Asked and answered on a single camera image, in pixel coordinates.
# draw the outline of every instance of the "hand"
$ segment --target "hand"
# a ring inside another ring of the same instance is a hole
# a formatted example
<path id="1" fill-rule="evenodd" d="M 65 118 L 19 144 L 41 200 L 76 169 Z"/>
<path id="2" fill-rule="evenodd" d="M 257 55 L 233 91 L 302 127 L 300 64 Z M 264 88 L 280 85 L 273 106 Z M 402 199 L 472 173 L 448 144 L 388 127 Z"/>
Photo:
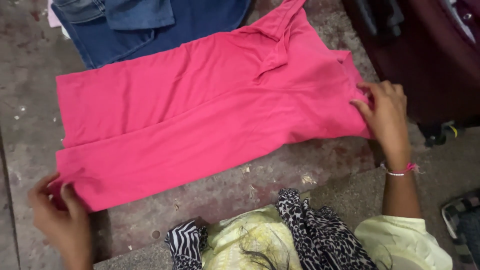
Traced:
<path id="1" fill-rule="evenodd" d="M 74 190 L 69 185 L 61 188 L 60 195 L 68 211 L 57 210 L 48 198 L 47 186 L 59 176 L 58 172 L 45 176 L 28 191 L 33 225 L 59 250 L 67 269 L 93 269 L 90 222 Z"/>
<path id="2" fill-rule="evenodd" d="M 362 82 L 359 88 L 366 88 L 373 95 L 373 110 L 363 101 L 354 99 L 357 107 L 382 146 L 391 170 L 401 171 L 410 162 L 410 143 L 407 129 L 407 97 L 402 85 L 389 81 L 379 84 Z"/>

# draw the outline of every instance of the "bracelet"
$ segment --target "bracelet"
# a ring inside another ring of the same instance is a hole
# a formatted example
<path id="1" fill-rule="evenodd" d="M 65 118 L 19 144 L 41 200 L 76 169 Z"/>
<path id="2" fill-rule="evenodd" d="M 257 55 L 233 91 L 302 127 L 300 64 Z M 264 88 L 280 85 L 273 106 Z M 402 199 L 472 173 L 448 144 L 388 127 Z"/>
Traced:
<path id="1" fill-rule="evenodd" d="M 419 172 L 419 166 L 416 163 L 411 163 L 411 162 L 409 162 L 407 164 L 407 168 L 402 171 L 389 170 L 385 165 L 385 161 L 382 161 L 382 163 L 380 163 L 380 167 L 384 168 L 387 174 L 393 175 L 393 176 L 404 176 L 408 171 Z"/>

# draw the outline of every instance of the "suitcase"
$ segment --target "suitcase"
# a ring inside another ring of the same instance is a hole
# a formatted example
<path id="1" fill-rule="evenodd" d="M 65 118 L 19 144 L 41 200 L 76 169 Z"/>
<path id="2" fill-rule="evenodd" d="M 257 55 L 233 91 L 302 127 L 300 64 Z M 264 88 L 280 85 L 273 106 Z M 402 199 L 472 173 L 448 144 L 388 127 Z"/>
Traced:
<path id="1" fill-rule="evenodd" d="M 480 115 L 480 1 L 342 1 L 380 79 L 404 86 L 411 119 Z"/>

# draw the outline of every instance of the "pink fabric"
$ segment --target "pink fabric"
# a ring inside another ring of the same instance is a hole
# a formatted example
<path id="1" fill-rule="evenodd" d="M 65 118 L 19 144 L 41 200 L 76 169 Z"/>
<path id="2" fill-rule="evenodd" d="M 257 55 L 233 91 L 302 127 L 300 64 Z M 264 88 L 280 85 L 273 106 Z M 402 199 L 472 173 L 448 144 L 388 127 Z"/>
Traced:
<path id="1" fill-rule="evenodd" d="M 349 51 L 329 50 L 304 0 L 177 49 L 57 77 L 60 178 L 89 211 L 131 202 L 312 138 L 369 137 Z"/>
<path id="2" fill-rule="evenodd" d="M 54 28 L 54 27 L 61 26 L 61 22 L 52 10 L 52 6 L 51 6 L 52 3 L 53 3 L 53 0 L 48 0 L 48 4 L 47 4 L 48 5 L 48 7 L 47 7 L 47 9 L 48 9 L 48 24 L 50 25 L 50 27 Z"/>

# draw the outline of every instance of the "luggage handle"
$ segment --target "luggage handle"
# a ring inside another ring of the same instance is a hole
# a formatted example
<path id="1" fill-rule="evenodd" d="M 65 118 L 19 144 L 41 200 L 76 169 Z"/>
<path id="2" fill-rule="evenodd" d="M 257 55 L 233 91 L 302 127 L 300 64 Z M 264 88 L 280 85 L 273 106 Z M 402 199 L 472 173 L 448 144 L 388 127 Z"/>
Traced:
<path id="1" fill-rule="evenodd" d="M 368 3 L 368 0 L 355 0 L 355 3 L 357 4 L 362 19 L 366 24 L 370 34 L 375 37 L 378 36 L 379 31 L 377 23 L 375 22 L 375 17 L 373 16 L 372 8 Z M 394 37 L 398 37 L 401 34 L 400 27 L 398 25 L 405 19 L 403 13 L 396 0 L 384 0 L 384 3 L 392 10 L 392 14 L 388 16 L 386 20 L 386 28 L 390 29 L 390 32 Z"/>

